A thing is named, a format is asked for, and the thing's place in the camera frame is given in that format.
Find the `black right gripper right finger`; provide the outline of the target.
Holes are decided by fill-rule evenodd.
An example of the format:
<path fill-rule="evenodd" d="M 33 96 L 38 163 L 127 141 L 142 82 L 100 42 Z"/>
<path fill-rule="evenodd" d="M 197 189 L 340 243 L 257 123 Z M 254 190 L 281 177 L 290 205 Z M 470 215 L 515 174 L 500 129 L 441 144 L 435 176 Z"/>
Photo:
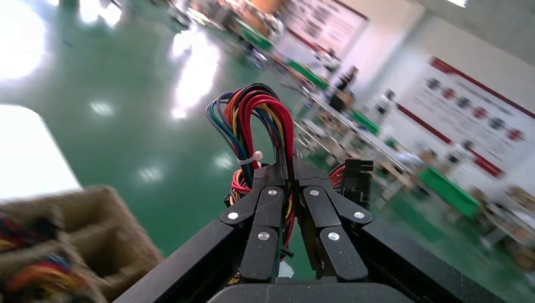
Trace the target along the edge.
<path fill-rule="evenodd" d="M 337 193 L 321 169 L 295 160 L 293 176 L 298 224 L 316 279 L 366 280 L 368 268 L 348 234 L 371 223 L 371 213 Z"/>

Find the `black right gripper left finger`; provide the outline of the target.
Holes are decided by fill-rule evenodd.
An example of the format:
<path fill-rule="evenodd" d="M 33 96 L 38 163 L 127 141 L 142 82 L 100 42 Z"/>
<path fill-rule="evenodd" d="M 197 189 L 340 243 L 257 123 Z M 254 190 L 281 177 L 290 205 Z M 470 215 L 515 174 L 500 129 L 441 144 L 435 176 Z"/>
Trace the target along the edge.
<path fill-rule="evenodd" d="M 254 172 L 252 190 L 220 215 L 243 244 L 238 272 L 241 283 L 273 283 L 278 276 L 288 197 L 288 172 L 276 162 Z"/>

